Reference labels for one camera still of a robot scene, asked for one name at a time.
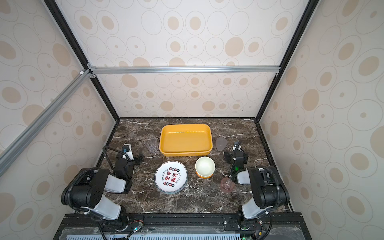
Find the plate with red characters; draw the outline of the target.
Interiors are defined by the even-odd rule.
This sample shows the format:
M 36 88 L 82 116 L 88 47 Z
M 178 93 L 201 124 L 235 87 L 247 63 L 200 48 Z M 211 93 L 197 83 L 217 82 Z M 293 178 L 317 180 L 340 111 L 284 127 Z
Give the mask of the plate with red characters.
M 165 162 L 156 170 L 155 184 L 162 193 L 178 193 L 188 184 L 187 168 L 177 161 Z

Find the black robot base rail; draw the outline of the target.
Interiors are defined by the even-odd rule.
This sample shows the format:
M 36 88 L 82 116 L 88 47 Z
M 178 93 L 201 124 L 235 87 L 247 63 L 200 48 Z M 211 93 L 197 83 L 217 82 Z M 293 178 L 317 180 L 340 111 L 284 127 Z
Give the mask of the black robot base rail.
M 246 220 L 230 214 L 128 214 L 101 220 L 68 214 L 55 240 L 310 240 L 300 213 L 269 213 Z

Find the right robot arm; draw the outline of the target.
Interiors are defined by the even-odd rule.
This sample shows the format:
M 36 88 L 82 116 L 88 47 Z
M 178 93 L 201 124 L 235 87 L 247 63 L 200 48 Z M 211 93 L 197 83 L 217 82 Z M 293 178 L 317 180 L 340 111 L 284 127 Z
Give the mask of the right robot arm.
M 239 149 L 225 152 L 224 160 L 231 165 L 229 179 L 233 183 L 251 186 L 252 198 L 242 205 L 243 218 L 259 219 L 290 201 L 288 190 L 275 167 L 244 168 L 248 154 Z

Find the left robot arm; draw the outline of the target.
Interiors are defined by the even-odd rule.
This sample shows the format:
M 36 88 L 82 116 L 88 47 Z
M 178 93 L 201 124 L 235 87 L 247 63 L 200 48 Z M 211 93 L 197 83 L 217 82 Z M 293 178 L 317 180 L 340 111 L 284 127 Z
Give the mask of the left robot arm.
M 75 211 L 90 214 L 98 220 L 127 224 L 129 218 L 125 207 L 112 202 L 104 192 L 129 193 L 133 184 L 134 168 L 143 161 L 143 154 L 132 160 L 120 158 L 112 173 L 108 169 L 81 169 L 62 192 L 62 204 Z

